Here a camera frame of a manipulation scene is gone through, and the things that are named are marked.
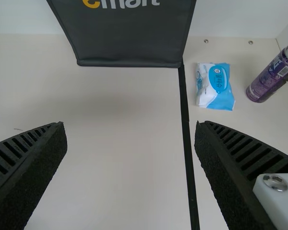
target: blue label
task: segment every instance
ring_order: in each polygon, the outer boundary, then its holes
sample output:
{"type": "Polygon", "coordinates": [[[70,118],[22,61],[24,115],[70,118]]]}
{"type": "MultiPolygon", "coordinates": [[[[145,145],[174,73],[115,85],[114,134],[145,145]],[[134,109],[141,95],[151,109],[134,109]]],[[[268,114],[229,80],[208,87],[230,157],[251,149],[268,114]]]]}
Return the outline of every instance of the blue label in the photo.
{"type": "Polygon", "coordinates": [[[226,90],[228,79],[225,70],[218,65],[211,67],[209,70],[209,81],[217,93],[226,90]]]}

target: metal screw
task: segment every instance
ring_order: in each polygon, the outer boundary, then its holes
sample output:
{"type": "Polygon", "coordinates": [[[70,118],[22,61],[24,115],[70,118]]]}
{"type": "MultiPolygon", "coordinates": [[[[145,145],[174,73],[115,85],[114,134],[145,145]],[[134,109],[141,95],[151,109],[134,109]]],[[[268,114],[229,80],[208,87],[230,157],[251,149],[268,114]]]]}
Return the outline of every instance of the metal screw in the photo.
{"type": "Polygon", "coordinates": [[[264,176],[264,183],[269,188],[277,190],[279,192],[284,192],[288,190],[288,183],[276,174],[267,174],[264,176]]]}

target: white shelf surface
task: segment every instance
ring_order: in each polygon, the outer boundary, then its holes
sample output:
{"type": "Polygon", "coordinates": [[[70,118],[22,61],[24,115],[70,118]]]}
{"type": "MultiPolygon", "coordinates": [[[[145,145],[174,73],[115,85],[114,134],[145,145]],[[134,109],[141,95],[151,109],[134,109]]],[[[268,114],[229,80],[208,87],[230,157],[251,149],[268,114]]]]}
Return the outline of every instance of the white shelf surface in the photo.
{"type": "Polygon", "coordinates": [[[64,35],[0,35],[0,141],[63,121],[25,230],[190,230],[177,69],[76,65],[64,35]]]}
{"type": "MultiPolygon", "coordinates": [[[[288,155],[288,83],[264,103],[251,102],[245,89],[280,52],[275,39],[188,38],[184,53],[192,145],[197,120],[210,120],[231,127],[288,155]],[[236,99],[233,112],[195,106],[196,62],[231,64],[230,84],[236,99]]],[[[210,184],[193,149],[200,226],[203,230],[226,230],[227,225],[214,198],[210,184]]]]}

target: black foam pad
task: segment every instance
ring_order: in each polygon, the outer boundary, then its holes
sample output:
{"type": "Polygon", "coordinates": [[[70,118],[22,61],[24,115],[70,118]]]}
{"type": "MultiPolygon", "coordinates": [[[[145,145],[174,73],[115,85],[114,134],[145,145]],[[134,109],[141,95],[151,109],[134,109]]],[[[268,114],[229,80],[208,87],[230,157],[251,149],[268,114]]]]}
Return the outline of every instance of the black foam pad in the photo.
{"type": "Polygon", "coordinates": [[[258,175],[288,173],[288,155],[232,128],[197,122],[195,152],[230,230],[275,230],[252,191],[258,175]]]}
{"type": "Polygon", "coordinates": [[[0,142],[0,230],[22,230],[67,151],[62,122],[0,142]]]}

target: purple spray can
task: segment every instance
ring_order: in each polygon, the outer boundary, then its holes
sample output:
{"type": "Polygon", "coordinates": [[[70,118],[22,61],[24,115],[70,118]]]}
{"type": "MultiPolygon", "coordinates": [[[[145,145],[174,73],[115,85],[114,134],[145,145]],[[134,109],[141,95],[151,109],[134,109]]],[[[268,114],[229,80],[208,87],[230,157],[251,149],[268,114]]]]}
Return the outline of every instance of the purple spray can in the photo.
{"type": "Polygon", "coordinates": [[[288,81],[288,46],[259,74],[246,89],[253,102],[264,102],[288,81]]]}

